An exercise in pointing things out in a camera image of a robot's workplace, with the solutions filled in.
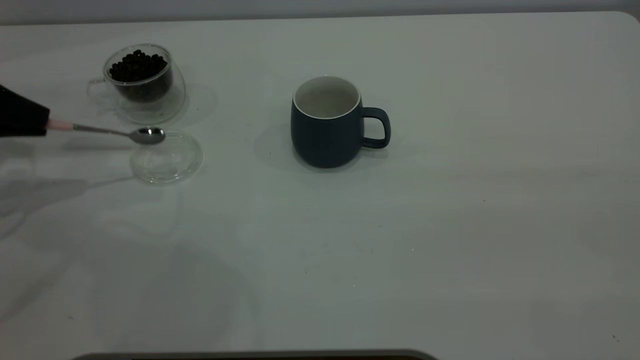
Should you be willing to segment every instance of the metal spoon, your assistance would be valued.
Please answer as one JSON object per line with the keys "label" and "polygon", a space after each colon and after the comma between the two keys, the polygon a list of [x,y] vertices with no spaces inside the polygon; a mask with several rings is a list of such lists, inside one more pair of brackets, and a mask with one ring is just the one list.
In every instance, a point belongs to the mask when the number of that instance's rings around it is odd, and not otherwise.
{"label": "metal spoon", "polygon": [[49,119],[47,129],[64,130],[64,131],[88,131],[90,133],[102,133],[102,134],[114,134],[120,136],[126,136],[133,140],[133,142],[140,143],[142,145],[154,145],[161,143],[165,138],[164,130],[159,127],[141,127],[138,130],[131,131],[130,133],[123,133],[121,131],[103,129],[100,127],[86,126],[75,124],[72,122],[60,121]]}

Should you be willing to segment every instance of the glass cup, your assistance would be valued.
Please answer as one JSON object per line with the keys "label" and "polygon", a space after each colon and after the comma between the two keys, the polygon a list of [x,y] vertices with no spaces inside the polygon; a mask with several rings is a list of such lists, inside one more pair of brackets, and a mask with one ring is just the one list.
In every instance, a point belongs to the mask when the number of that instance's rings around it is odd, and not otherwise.
{"label": "glass cup", "polygon": [[[136,50],[149,56],[162,56],[167,64],[151,78],[128,83],[112,79],[109,69]],[[98,84],[106,85],[106,93],[93,91],[93,86]],[[155,44],[132,45],[111,55],[102,67],[102,76],[87,84],[86,93],[99,105],[113,108],[128,121],[143,125],[171,119],[180,111],[186,96],[184,79],[171,53]]]}

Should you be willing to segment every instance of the glass cup handle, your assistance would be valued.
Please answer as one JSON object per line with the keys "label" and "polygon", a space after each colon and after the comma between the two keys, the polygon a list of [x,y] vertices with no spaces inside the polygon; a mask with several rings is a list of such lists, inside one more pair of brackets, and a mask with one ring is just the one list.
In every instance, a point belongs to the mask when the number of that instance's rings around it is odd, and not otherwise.
{"label": "glass cup handle", "polygon": [[92,92],[91,90],[91,88],[94,85],[103,84],[103,83],[104,83],[104,78],[102,76],[89,80],[89,82],[86,85],[86,94],[89,97],[89,99],[97,102],[98,105],[103,106],[105,108],[110,108],[112,104],[109,101],[105,100],[105,98],[97,95],[95,92]]}

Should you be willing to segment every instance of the table surface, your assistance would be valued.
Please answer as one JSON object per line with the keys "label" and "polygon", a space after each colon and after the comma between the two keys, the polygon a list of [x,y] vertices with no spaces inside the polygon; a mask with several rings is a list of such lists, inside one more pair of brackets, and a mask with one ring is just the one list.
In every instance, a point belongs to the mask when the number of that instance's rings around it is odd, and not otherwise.
{"label": "table surface", "polygon": [[[153,188],[130,145],[0,140],[0,358],[410,348],[640,357],[640,25],[537,13],[0,27],[3,85],[83,124],[129,44],[169,48],[205,153]],[[344,76],[390,145],[292,152],[293,90]],[[366,134],[382,128],[366,122]]]}

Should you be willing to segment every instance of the spoon handle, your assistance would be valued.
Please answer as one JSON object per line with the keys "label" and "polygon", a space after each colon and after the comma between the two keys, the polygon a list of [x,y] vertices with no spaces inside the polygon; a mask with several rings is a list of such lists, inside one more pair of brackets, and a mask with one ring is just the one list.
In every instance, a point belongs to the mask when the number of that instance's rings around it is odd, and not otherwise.
{"label": "spoon handle", "polygon": [[122,136],[129,137],[129,134],[123,133],[121,131],[80,125],[80,124],[75,124],[73,122],[60,121],[55,119],[49,119],[49,122],[47,123],[47,129],[62,130],[62,131],[88,131],[90,133],[114,134],[114,135],[122,135]]}

